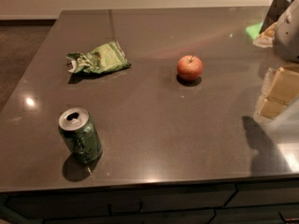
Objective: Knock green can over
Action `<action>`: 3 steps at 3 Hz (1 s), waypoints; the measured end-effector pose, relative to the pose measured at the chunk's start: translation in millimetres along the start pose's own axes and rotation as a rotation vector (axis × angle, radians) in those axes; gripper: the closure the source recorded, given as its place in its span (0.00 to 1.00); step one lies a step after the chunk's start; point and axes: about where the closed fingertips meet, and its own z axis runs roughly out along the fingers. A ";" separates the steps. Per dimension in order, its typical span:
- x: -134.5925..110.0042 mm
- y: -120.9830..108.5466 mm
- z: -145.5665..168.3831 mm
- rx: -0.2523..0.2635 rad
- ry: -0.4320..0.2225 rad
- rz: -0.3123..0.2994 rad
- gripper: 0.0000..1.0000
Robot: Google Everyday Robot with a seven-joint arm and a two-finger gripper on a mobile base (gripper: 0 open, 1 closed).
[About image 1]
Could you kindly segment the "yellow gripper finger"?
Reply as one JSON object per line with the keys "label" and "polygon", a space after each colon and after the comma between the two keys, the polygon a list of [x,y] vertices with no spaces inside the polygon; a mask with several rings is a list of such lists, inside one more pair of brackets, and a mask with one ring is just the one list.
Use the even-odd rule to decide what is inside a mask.
{"label": "yellow gripper finger", "polygon": [[256,103],[256,112],[267,119],[280,115],[299,95],[299,66],[269,68]]}
{"label": "yellow gripper finger", "polygon": [[260,48],[272,48],[277,24],[274,22],[254,40],[253,45]]}

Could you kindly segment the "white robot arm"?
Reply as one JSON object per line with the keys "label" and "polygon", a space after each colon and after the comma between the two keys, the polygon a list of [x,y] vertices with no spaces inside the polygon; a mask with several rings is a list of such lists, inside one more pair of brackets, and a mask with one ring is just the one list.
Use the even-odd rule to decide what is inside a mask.
{"label": "white robot arm", "polygon": [[260,116],[275,119],[299,94],[299,0],[292,0],[278,20],[262,31],[253,44],[272,48],[281,60],[278,68],[270,67],[266,72],[256,104]]}

